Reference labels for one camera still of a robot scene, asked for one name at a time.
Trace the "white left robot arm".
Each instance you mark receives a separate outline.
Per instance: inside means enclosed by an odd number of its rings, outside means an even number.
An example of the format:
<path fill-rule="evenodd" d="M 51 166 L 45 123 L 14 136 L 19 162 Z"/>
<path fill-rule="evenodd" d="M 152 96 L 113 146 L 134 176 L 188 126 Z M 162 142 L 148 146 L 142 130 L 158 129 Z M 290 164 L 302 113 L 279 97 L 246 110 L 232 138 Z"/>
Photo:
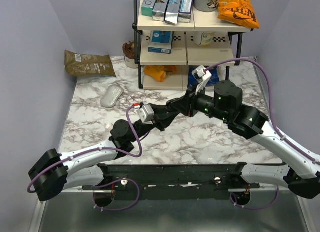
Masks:
<path fill-rule="evenodd" d="M 56 149 L 46 151 L 28 172 L 27 192 L 36 194 L 43 202 L 69 188 L 97 186 L 107 189 L 111 177 L 104 172 L 94 174 L 90 168 L 125 156 L 141 157 L 141 140 L 153 129 L 164 131 L 179 115 L 179 111 L 166 105 L 139 103 L 127 108 L 125 113 L 126 119 L 116 121 L 109 139 L 103 142 L 67 153 L 58 153 Z"/>

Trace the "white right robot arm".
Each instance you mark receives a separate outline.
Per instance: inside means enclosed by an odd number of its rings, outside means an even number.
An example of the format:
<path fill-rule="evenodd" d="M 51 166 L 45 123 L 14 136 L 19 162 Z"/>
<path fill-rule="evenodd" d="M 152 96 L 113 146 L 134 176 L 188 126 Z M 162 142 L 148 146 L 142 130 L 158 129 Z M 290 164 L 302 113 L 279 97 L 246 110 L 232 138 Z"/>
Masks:
<path fill-rule="evenodd" d="M 246 163 L 230 175 L 230 183 L 241 188 L 245 184 L 269 184 L 288 188 L 294 194 L 313 199 L 320 194 L 320 166 L 312 160 L 312 152 L 297 143 L 290 146 L 285 137 L 276 132 L 263 112 L 243 104 L 243 91 L 229 80 L 214 87 L 214 96 L 196 92 L 194 85 L 185 95 L 167 102 L 168 111 L 194 117 L 201 112 L 209 118 L 223 121 L 234 134 L 253 141 L 282 160 L 280 165 Z"/>

